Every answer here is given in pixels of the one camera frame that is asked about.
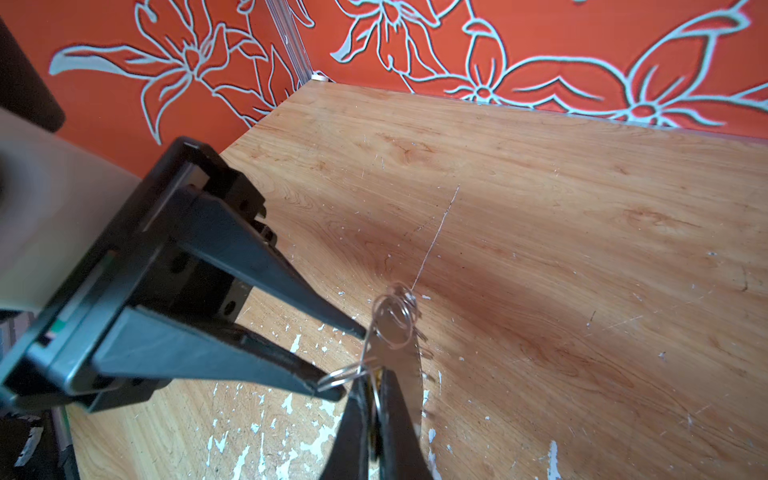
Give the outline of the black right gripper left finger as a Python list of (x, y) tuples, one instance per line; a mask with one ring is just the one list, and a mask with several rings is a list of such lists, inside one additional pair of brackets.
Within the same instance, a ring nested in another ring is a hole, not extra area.
[(372, 400), (365, 377), (352, 383), (336, 439), (320, 475), (322, 480), (369, 478)]

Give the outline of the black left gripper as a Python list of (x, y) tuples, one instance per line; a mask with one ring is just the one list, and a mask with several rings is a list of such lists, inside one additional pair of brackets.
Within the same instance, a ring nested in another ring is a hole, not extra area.
[(263, 200), (213, 149), (180, 139), (1, 365), (1, 402), (102, 411), (176, 379), (237, 381), (339, 401), (325, 372), (236, 324), (252, 288), (362, 339), (259, 235)]

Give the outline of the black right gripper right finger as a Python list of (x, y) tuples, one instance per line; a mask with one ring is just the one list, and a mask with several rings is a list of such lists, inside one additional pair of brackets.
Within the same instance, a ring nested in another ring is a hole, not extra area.
[(396, 374), (384, 369), (377, 406), (379, 478), (431, 479)]

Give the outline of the aluminium frame corner post left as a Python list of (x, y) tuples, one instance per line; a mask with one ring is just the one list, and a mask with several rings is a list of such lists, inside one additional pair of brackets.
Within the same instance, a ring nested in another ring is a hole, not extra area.
[(310, 81), (330, 82), (321, 71), (312, 68), (309, 55), (299, 31), (300, 27), (311, 29), (314, 20), (301, 0), (266, 0), (267, 7), (277, 29), (280, 40), (298, 78), (300, 86)]

